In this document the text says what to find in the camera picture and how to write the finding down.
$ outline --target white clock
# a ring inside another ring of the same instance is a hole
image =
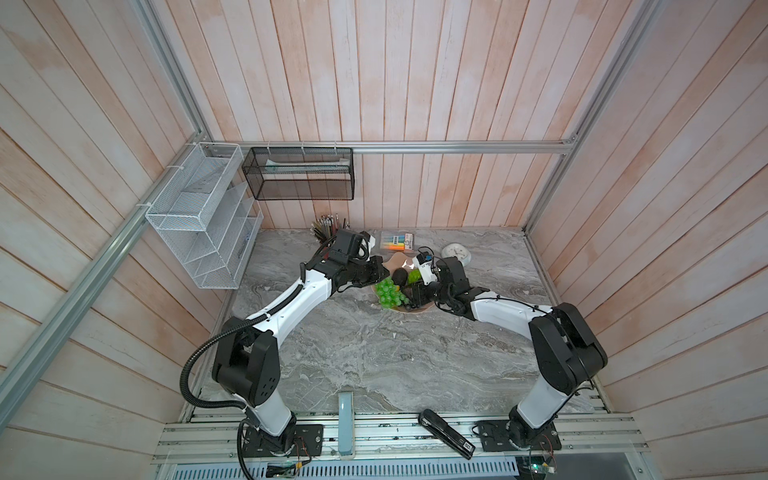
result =
[[[460,243],[450,243],[446,245],[445,248],[442,249],[441,255],[443,258],[456,257],[463,266],[467,266],[469,261],[472,259],[472,254],[469,253],[467,247],[461,245]]]

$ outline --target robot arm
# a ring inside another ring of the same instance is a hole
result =
[[[214,380],[247,405],[246,414],[257,419],[275,452],[290,447],[296,422],[276,391],[280,380],[278,349],[304,316],[340,287],[373,285],[389,276],[382,257],[370,256],[373,245],[374,239],[367,233],[340,230],[335,240],[321,247],[308,262],[303,280],[297,280],[270,305],[246,319],[266,316],[265,320],[219,343]],[[472,287],[455,257],[435,264],[420,253],[413,262],[422,271],[424,282],[418,285],[422,298],[451,314],[493,323],[533,342],[541,373],[533,389],[509,414],[509,437],[520,449],[531,445],[577,387],[607,364],[605,352],[576,307],[567,303],[531,306]],[[300,291],[294,294],[298,286]],[[224,329],[243,320],[233,318],[230,322]],[[245,350],[248,346],[252,346],[250,353]]]

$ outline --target wall-mounted organizer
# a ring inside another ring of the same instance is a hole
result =
[[[254,147],[243,173],[257,200],[353,200],[351,148]]]
[[[248,213],[248,183],[230,187],[243,163],[236,144],[201,143],[147,211],[147,219],[200,288],[236,289],[264,218]]]

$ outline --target gray marble surface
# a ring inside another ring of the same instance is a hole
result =
[[[466,246],[472,253],[466,273],[473,285],[550,303],[519,231],[414,232],[417,245],[436,252],[452,242]],[[317,246],[308,230],[260,232],[233,314],[244,318],[276,298]],[[336,394],[352,390],[357,412],[431,408],[506,414],[538,376],[526,338],[436,308],[418,314],[383,310],[370,288],[349,289],[321,303],[288,336],[280,361],[278,390],[294,412],[335,412]],[[224,398],[212,380],[202,396]],[[574,397],[565,411],[590,412],[591,407]]]

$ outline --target fruit plate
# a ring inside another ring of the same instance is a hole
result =
[[[413,264],[413,258],[408,257],[402,252],[397,252],[394,255],[392,255],[392,258],[384,262],[382,265],[389,271],[389,275],[392,276],[392,272],[397,270],[398,268],[404,268],[408,273],[411,273],[415,269],[415,265]],[[373,290],[374,293],[376,293],[376,285],[371,286],[371,290]],[[425,310],[429,310],[432,308],[432,306],[435,305],[434,303],[427,303],[424,306],[420,306],[419,308],[406,310],[404,306],[394,306],[392,310],[395,310],[397,312],[401,313],[421,313]]]

